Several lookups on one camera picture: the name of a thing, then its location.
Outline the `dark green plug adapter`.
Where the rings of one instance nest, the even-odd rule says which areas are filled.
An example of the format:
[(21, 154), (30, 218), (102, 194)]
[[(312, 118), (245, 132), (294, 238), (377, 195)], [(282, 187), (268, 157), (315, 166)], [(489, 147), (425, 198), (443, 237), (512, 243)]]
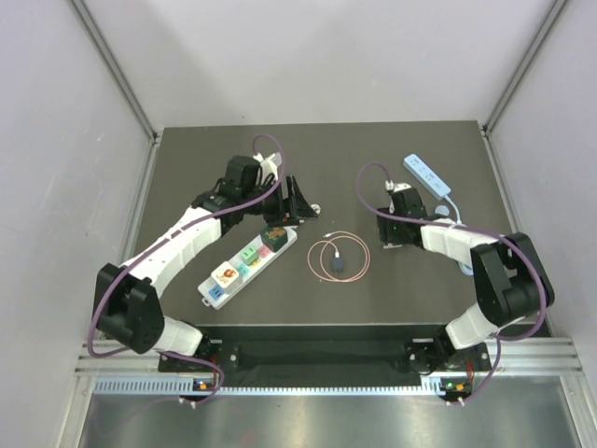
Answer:
[(261, 231), (260, 239), (264, 246), (276, 253), (288, 243), (288, 233), (284, 227), (266, 227)]

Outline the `small dark blue charger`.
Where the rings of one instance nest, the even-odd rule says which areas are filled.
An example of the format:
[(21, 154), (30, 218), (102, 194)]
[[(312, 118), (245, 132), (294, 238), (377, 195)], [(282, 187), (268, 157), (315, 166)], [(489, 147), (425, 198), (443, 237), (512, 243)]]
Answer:
[(334, 274), (339, 274), (344, 271), (344, 261), (339, 251), (334, 253), (331, 269)]

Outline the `light green plug adapter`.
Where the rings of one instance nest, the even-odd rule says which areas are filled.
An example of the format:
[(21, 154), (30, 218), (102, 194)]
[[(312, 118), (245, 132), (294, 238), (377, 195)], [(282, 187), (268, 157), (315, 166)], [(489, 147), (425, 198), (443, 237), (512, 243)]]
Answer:
[(243, 251), (241, 252), (241, 259), (245, 265), (251, 265), (259, 258), (259, 253), (257, 249), (252, 246), (246, 246)]

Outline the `white cube plug adapter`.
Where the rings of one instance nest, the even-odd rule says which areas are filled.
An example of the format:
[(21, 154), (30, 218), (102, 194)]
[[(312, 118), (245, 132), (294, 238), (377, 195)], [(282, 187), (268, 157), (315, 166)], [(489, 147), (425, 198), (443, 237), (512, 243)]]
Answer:
[(211, 272), (211, 278), (222, 289), (236, 287), (242, 282), (239, 271), (229, 262), (224, 261)]

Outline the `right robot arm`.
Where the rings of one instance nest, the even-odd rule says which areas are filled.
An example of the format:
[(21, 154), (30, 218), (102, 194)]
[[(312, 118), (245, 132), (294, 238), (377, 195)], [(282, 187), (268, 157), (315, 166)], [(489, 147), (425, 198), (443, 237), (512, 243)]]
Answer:
[(554, 289), (528, 235), (467, 231), (447, 217), (429, 215), (411, 185), (390, 181), (385, 189), (390, 205), (376, 210), (383, 246), (416, 246), (473, 272), (476, 303), (434, 337), (442, 367), (459, 368), (468, 360), (470, 347), (512, 323), (545, 312), (555, 302)]

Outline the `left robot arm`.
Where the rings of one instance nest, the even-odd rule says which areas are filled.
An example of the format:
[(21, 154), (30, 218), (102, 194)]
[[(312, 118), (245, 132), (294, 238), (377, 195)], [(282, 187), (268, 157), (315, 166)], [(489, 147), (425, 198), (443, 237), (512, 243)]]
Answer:
[(174, 352), (192, 370), (211, 361), (199, 329), (162, 312), (166, 287), (208, 245), (247, 215), (261, 216), (276, 233), (316, 219), (320, 208), (302, 195), (296, 178), (283, 175), (282, 157), (234, 156), (212, 189), (200, 194), (178, 221), (148, 249), (97, 274), (92, 329), (137, 354)]

